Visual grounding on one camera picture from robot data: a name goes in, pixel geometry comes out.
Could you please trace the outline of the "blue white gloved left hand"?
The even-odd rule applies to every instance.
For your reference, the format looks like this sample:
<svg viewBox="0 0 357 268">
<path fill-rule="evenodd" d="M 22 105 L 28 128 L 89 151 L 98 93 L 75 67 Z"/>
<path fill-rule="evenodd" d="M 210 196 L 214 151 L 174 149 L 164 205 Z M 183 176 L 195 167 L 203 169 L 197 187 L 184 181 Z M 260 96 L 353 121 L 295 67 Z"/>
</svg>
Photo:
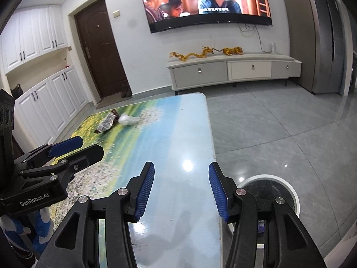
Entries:
<svg viewBox="0 0 357 268">
<path fill-rule="evenodd" d="M 1 228 L 8 242 L 21 252 L 35 252 L 41 256 L 50 241 L 54 223 L 48 207 L 26 215 L 23 220 L 1 216 Z"/>
</svg>

